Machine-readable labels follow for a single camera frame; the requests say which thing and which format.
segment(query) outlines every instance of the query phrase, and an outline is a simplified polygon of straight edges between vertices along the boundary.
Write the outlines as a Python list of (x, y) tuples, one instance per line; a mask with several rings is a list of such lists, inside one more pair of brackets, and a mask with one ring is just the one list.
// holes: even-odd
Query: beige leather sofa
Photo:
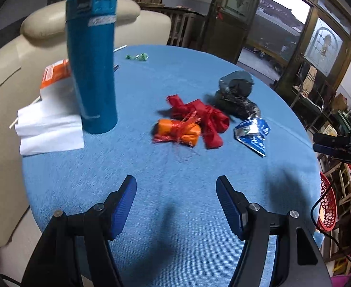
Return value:
[[(132, 0), (118, 0), (114, 47), (165, 45), (170, 26), (166, 15), (141, 11)], [(21, 35), (0, 49), (0, 246), (8, 242), (28, 207), (20, 141), (9, 125), (18, 109), (39, 96), (45, 67), (67, 58), (64, 31), (65, 1), (62, 1), (32, 13), (23, 22)]]

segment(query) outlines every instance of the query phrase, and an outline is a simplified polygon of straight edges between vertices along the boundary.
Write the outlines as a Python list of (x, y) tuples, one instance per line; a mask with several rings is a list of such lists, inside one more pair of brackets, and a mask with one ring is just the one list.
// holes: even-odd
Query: red basket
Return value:
[[(328, 187), (330, 187), (330, 182), (326, 178), (326, 176), (322, 173), (320, 173), (320, 193), (323, 195)], [(321, 215), (319, 214), (318, 217), (318, 225), (324, 230), (324, 231), (331, 231), (336, 222), (336, 198), (335, 198), (335, 193), (333, 189), (330, 189), (326, 196), (322, 199), (320, 202), (320, 205), (322, 206), (324, 210), (324, 215), (323, 219), (321, 218)]]

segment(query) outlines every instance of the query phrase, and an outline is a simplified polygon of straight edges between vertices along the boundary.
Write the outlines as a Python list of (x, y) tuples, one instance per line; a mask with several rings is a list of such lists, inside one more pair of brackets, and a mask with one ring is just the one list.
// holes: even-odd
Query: blue foil packet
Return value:
[(270, 127), (259, 117), (244, 120), (234, 128), (236, 140), (262, 156), (266, 156), (264, 141), (269, 132)]

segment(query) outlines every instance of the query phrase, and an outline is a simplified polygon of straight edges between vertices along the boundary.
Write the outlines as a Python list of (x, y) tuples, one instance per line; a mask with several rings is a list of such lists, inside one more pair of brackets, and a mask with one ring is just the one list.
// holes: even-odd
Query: orange plastic roll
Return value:
[(187, 121), (159, 119), (158, 132), (153, 140), (155, 142), (180, 142), (194, 147), (201, 135), (201, 128), (196, 123), (197, 121), (199, 121), (198, 118), (190, 118)]

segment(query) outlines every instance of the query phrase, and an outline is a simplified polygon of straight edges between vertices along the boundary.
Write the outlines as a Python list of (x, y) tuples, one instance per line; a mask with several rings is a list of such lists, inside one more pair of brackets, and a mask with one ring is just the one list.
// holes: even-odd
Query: white napkin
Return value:
[(82, 122), (73, 91), (20, 109), (17, 135), (21, 137), (20, 154), (33, 155), (54, 151), (82, 149)]

